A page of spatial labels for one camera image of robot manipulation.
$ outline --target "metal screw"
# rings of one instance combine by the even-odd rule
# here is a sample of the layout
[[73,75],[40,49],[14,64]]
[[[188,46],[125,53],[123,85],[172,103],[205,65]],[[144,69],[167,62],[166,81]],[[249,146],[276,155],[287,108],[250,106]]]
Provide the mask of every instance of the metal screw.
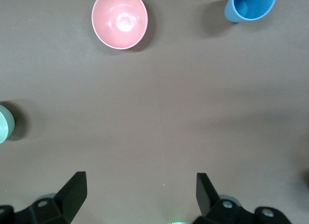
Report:
[[48,203],[47,201],[41,201],[41,202],[38,204],[38,207],[46,206],[47,203]]
[[224,201],[222,204],[225,208],[228,208],[228,209],[233,207],[233,204],[230,201]]
[[270,217],[270,218],[272,218],[272,217],[274,216],[273,211],[271,211],[271,210],[269,210],[269,209],[263,209],[263,210],[262,210],[262,213],[263,213],[265,216]]

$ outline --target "gray surface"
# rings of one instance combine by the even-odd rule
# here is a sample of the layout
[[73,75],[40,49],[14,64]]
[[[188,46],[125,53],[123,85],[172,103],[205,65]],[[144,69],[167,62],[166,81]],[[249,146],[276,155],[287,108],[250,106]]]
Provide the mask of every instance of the gray surface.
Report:
[[199,215],[197,172],[248,211],[309,219],[309,0],[231,24],[226,0],[143,0],[139,45],[113,50],[95,0],[0,0],[0,203],[17,210],[86,170],[74,224]]

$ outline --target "black mechanical bracket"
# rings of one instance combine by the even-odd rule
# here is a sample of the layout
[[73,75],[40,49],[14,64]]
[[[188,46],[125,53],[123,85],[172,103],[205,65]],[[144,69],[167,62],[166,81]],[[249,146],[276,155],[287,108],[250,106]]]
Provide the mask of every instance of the black mechanical bracket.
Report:
[[206,173],[197,174],[197,203],[202,216],[193,224],[291,224],[271,207],[258,207],[254,214],[229,199],[221,199]]
[[87,197],[86,172],[76,172],[53,198],[42,198],[14,213],[0,206],[0,224],[70,224]]

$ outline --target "teal object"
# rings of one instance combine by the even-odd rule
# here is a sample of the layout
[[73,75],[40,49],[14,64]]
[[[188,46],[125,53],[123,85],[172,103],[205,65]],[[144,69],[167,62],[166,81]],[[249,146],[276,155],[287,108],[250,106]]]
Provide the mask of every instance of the teal object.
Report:
[[225,17],[233,23],[254,21],[266,16],[276,0],[228,0]]
[[15,120],[12,113],[0,105],[0,143],[3,143],[13,132]]

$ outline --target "bowl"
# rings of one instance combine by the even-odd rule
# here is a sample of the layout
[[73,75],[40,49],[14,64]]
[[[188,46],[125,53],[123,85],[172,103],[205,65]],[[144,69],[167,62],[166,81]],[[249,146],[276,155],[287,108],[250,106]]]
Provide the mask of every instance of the bowl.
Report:
[[128,49],[143,38],[148,15],[142,0],[96,0],[92,26],[97,37],[114,49]]
[[4,142],[13,132],[15,120],[12,113],[0,105],[0,143]]

